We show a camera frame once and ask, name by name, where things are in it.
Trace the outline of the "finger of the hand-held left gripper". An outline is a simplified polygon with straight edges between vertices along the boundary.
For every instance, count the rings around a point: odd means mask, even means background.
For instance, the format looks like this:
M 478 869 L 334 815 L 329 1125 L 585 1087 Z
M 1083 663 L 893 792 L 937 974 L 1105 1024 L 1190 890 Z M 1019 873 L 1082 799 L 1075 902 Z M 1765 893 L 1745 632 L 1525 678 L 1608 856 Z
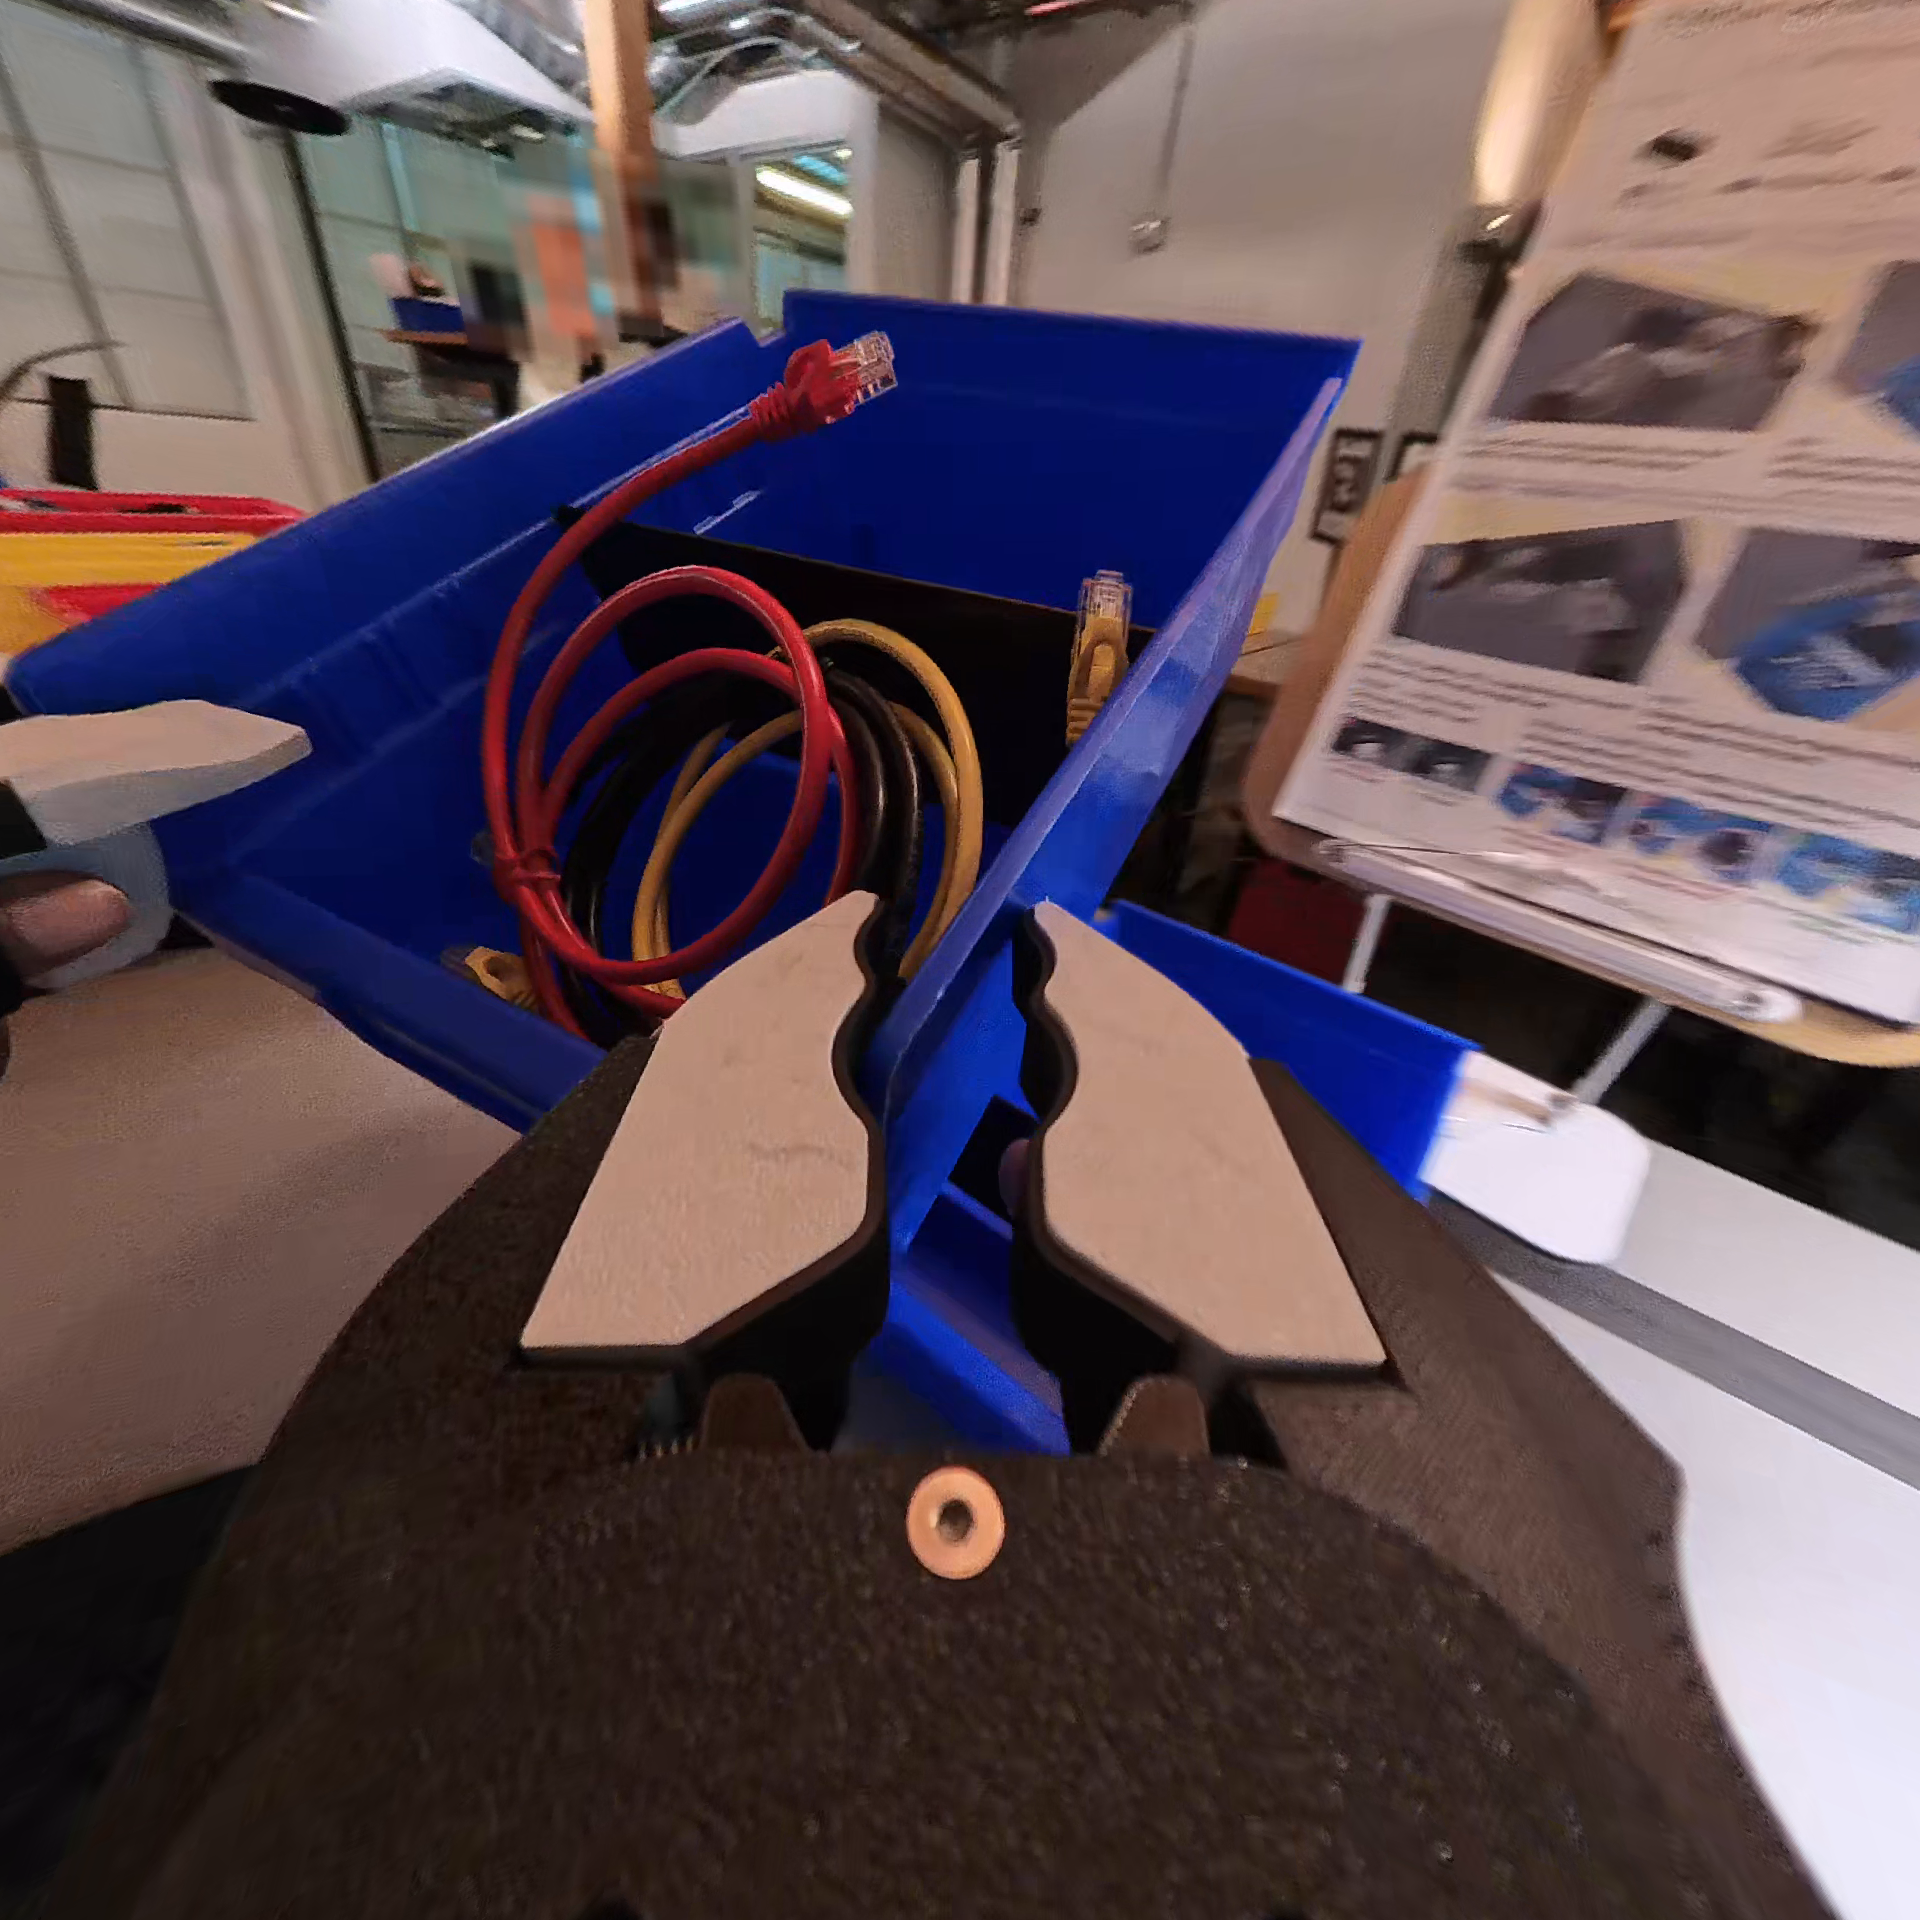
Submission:
M 306 731 L 206 701 L 28 714 L 2 727 L 2 783 L 42 846 L 84 846 L 298 765 Z

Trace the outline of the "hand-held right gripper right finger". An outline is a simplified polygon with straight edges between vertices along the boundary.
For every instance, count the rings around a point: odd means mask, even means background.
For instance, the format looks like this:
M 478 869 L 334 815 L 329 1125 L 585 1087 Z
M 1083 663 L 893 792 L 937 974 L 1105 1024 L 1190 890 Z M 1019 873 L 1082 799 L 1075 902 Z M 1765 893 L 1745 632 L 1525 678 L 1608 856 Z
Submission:
M 1051 901 L 1026 912 L 1016 993 L 1043 1271 L 1200 1374 L 1380 1374 L 1382 1337 L 1245 1043 Z

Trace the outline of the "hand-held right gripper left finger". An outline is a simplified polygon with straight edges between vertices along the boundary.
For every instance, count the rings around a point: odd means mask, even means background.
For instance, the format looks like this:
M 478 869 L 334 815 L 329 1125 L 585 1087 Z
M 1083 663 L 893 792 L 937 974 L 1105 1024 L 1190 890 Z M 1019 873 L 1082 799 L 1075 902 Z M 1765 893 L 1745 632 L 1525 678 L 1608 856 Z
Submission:
M 531 1359 L 684 1359 L 868 1225 L 873 1129 L 843 1054 L 878 897 L 747 950 L 657 1032 L 518 1333 Z

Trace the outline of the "blue plastic storage bin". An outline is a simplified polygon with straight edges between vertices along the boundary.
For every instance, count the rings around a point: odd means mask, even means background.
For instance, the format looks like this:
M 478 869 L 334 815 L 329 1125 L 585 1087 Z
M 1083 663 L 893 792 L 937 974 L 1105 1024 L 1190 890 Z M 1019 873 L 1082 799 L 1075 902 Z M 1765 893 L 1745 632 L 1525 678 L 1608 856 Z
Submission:
M 1067 611 L 1070 749 L 880 1024 L 896 1301 L 878 1366 L 993 1448 L 1065 1451 L 1005 1325 L 1005 1256 L 936 1263 L 953 1165 L 1016 1096 L 1012 931 L 1093 913 L 1241 649 L 1356 350 L 1274 331 L 792 294 L 497 424 L 6 670 L 28 714 L 206 701 L 310 753 L 170 818 L 174 907 L 362 1040 L 518 1129 L 601 1058 L 444 965 L 510 944 L 485 864 L 482 701 L 537 561 L 616 481 L 730 422 L 809 343 L 884 334 L 896 386 L 629 520 Z
M 1161 971 L 1254 1058 L 1283 1065 L 1414 1199 L 1476 1047 L 1137 902 L 1094 925 Z

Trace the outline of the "person's left hand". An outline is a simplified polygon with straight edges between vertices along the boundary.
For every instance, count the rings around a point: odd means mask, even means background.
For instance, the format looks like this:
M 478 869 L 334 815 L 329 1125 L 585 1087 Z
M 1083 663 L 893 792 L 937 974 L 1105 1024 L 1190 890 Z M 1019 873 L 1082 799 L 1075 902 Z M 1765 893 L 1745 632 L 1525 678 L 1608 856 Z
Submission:
M 132 902 L 106 880 L 77 873 L 2 878 L 2 1018 L 43 976 L 107 945 L 132 921 Z

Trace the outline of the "yellow plastic tray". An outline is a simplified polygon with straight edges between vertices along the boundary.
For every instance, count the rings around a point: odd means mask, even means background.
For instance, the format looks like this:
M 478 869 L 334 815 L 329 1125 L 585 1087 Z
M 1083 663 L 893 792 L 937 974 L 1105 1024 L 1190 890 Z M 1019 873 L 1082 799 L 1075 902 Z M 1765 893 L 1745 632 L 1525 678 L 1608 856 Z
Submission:
M 2 658 L 245 550 L 252 535 L 2 535 Z

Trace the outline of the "red plastic tray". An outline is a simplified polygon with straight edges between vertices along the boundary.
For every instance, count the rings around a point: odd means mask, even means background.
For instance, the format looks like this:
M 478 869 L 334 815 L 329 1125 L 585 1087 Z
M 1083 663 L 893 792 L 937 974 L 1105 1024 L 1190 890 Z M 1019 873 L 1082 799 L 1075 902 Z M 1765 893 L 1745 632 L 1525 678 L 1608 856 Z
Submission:
M 68 486 L 6 486 L 2 535 L 246 535 L 272 537 L 304 513 L 265 495 L 203 495 L 154 491 L 84 491 Z

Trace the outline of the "black and red bag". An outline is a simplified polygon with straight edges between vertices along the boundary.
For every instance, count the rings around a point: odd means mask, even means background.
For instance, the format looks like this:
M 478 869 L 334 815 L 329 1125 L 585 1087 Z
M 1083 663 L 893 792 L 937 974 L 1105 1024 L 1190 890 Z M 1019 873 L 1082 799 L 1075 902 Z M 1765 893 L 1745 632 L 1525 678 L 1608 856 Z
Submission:
M 1260 854 L 1238 875 L 1224 936 L 1341 984 L 1360 923 L 1363 897 L 1339 880 Z

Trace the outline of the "black bin divider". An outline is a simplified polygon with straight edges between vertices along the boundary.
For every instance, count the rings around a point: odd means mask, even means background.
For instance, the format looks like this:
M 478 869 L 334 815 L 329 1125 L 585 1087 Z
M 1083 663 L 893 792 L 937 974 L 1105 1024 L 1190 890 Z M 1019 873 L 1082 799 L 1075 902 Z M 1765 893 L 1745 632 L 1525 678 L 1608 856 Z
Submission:
M 587 546 L 581 567 L 601 598 L 665 569 L 724 569 L 766 590 L 806 629 L 850 616 L 917 645 L 966 713 L 981 761 L 986 849 L 1016 827 L 1067 755 L 1075 637 L 1067 611 L 634 518 Z M 864 681 L 876 699 L 902 709 L 896 725 L 917 759 L 920 864 L 915 871 L 905 866 L 902 827 L 891 821 L 893 811 L 902 811 L 899 781 L 883 774 L 880 827 L 864 823 L 857 832 L 856 886 L 905 901 L 905 880 L 915 878 L 913 931 L 925 947 L 974 889 L 972 880 L 958 878 L 958 854 L 946 853 L 953 839 L 946 809 L 958 809 L 958 799 L 945 799 L 932 747 L 917 743 L 921 728 L 930 728 L 945 747 L 945 721 L 915 672 L 868 641 L 817 640 L 814 651 L 835 697 Z M 610 734 L 584 769 L 560 843 L 560 889 L 587 942 L 616 952 L 630 938 L 634 912 L 610 913 L 609 901 L 620 889 L 637 890 L 644 866 L 637 824 L 661 830 L 665 811 L 684 803 L 722 755 L 772 721 L 793 717 L 795 706 L 770 688 L 716 674 L 675 685 Z

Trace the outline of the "black floor lamp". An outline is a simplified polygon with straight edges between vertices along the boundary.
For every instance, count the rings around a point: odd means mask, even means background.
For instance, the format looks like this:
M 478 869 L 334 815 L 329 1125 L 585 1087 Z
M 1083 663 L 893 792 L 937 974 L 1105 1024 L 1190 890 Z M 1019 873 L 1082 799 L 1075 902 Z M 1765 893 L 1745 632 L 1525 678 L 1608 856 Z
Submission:
M 276 86 L 252 75 L 216 79 L 211 95 L 220 107 L 237 113 L 249 127 L 260 133 L 278 154 L 276 169 L 283 178 L 281 197 L 293 210 L 293 223 L 300 232 L 300 258 L 304 263 L 291 270 L 291 273 L 300 281 L 302 296 L 306 296 L 306 304 L 321 317 L 323 337 L 328 339 L 328 377 L 331 379 L 347 442 L 353 446 L 353 486 L 362 489 L 379 478 L 378 441 L 356 381 L 353 335 L 339 299 L 321 207 L 302 147 L 304 137 L 339 137 L 347 133 L 347 113 L 334 104 L 310 101 L 289 86 Z

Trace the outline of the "printed tag sign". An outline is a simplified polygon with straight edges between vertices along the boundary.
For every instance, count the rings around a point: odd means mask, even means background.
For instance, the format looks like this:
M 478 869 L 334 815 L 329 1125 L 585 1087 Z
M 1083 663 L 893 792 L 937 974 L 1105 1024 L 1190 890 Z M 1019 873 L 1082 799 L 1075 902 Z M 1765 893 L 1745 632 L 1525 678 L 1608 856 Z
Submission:
M 1344 546 L 1376 489 L 1385 431 L 1341 424 L 1334 430 L 1309 515 L 1309 539 Z

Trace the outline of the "wooden sign board with paper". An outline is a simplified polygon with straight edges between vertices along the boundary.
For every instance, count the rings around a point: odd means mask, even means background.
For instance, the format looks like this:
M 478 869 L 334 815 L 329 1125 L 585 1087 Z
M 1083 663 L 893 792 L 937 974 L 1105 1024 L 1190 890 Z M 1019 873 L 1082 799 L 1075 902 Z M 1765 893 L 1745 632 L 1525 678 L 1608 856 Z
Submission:
M 1915 81 L 1915 5 L 1632 5 L 1265 839 L 1652 1001 L 1915 1030 Z

